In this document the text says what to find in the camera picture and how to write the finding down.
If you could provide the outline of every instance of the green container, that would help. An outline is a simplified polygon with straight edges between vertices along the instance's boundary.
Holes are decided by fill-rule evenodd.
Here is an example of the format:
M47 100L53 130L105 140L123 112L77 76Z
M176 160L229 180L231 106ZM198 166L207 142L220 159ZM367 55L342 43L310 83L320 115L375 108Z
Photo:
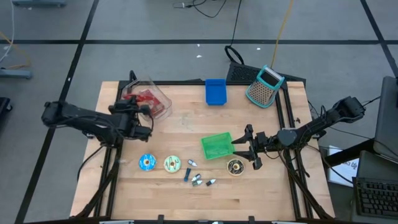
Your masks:
M219 157L231 155L235 151L231 144L230 133L216 134L201 139L201 145L206 159L216 159Z

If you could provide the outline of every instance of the teal grater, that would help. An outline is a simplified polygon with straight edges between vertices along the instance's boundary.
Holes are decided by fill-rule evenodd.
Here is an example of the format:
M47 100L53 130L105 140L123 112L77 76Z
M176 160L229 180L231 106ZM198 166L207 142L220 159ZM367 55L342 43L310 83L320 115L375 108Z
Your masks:
M285 78L265 65L256 80L247 88L246 96L261 108L269 107Z

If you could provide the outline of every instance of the wooden tabletop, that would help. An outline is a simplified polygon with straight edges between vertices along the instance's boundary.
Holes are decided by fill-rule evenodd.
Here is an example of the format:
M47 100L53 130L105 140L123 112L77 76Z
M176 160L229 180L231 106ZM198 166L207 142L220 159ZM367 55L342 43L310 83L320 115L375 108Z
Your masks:
M311 121L307 96L303 83L290 82L289 95L294 118L299 118L299 127ZM97 111L109 113L108 106L116 98L118 82L103 82L99 93ZM149 142L124 141L116 194L113 206L113 219L155 220L160 214L166 220L248 220L254 215L256 220L294 220L292 197L290 195L287 171L280 159L269 159L259 154L263 166L253 170L247 160L238 156L226 156L206 160L200 139L213 134L230 132L233 139L244 134L247 124L252 124L254 132L265 131L267 136L279 130L279 120L275 103L262 109L252 104L245 96L247 86L228 86L228 102L224 106L207 106L204 86L172 85L159 86L172 100L173 113L161 123L155 123ZM284 100L284 118L288 125ZM149 125L142 119L143 125ZM310 141L317 147L317 142ZM99 146L97 140L88 140L85 158ZM247 151L248 143L235 145L237 151ZM71 215L76 215L98 189L104 159L100 152L82 169L73 201ZM154 170L144 172L138 167L139 158L151 153L157 159ZM182 168L170 174L164 170L167 156L175 155L182 160ZM226 170L226 163L232 158L244 162L242 175L234 177ZM198 167L189 166L193 159ZM307 147L302 150L302 160L306 171L308 189L327 213L334 216L330 194L318 151ZM190 178L201 174L203 184L192 187L184 182L186 168L192 168ZM205 182L216 179L207 187ZM301 215L305 216L302 193L297 188ZM108 192L103 201L108 199ZM103 203L101 214L104 214Z

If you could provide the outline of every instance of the computer keyboard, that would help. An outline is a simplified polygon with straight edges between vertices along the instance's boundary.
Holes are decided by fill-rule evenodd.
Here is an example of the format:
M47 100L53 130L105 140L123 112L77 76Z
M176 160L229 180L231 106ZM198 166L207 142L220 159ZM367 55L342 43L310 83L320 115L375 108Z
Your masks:
M358 214L398 219L398 181L354 178Z

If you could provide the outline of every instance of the blue bin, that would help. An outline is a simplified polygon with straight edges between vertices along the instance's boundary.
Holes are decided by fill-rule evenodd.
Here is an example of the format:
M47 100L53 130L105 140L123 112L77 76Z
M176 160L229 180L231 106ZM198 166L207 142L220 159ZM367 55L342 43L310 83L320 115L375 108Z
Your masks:
M226 82L223 78L206 79L206 103L220 106L226 103Z

